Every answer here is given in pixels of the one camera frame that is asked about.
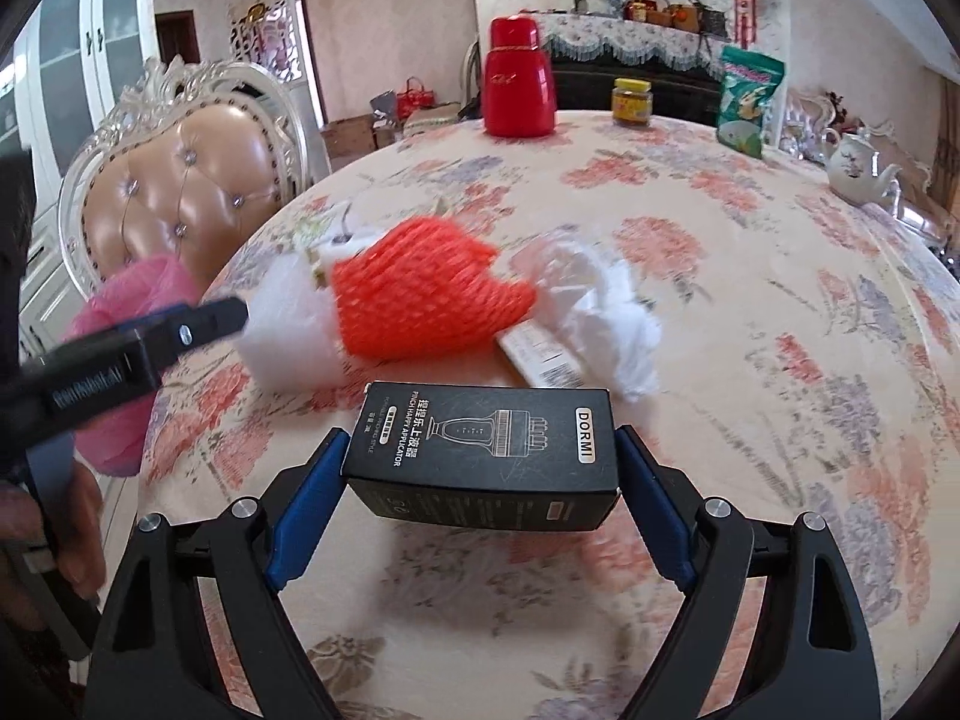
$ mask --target round table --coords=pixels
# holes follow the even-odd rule
[[[560,113],[556,133],[496,140],[481,122],[416,136],[330,176],[239,251],[210,295],[250,295],[272,257],[328,226],[332,204],[388,227],[444,213],[509,255],[576,229],[632,263],[664,327],[661,390],[616,403],[662,463],[747,517],[816,509],[870,626],[885,716],[960,620],[960,289],[877,207],[824,172],[752,160],[698,124],[617,127]],[[144,455],[141,512],[214,517],[352,430],[366,382],[511,384],[493,348],[420,362],[355,361],[347,384],[263,394],[229,341],[167,377]],[[704,710],[731,698],[760,610],[750,580]],[[349,718],[613,718],[682,596],[654,570],[622,502],[593,533],[458,530],[379,519],[348,490],[306,575],[281,594]],[[227,684],[251,707],[215,594]]]

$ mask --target silver bolt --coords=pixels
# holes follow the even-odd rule
[[[822,531],[827,527],[827,522],[817,512],[804,512],[803,523],[811,531]]]
[[[142,533],[152,533],[157,528],[160,528],[160,525],[163,524],[163,517],[161,514],[147,514],[145,517],[140,518],[140,522],[136,523],[136,527]]]
[[[704,503],[704,509],[707,510],[707,514],[717,519],[729,517],[731,512],[730,504],[723,498],[709,498],[707,503]]]
[[[256,514],[256,501],[253,498],[241,498],[232,507],[230,513],[237,519],[246,519]]]

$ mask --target thermos lid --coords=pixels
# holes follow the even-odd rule
[[[616,79],[613,86],[617,89],[626,89],[628,92],[649,92],[652,88],[650,81],[641,81],[638,79]]]
[[[492,49],[538,49],[539,30],[529,16],[507,16],[490,23]]]

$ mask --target glass jar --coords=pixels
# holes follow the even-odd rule
[[[650,88],[650,81],[613,81],[613,120],[624,127],[648,127],[654,112],[654,95]]]

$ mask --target black handbag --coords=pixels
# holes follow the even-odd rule
[[[730,40],[727,34],[727,15],[722,10],[708,8],[700,0],[689,0],[697,9],[700,34]]]

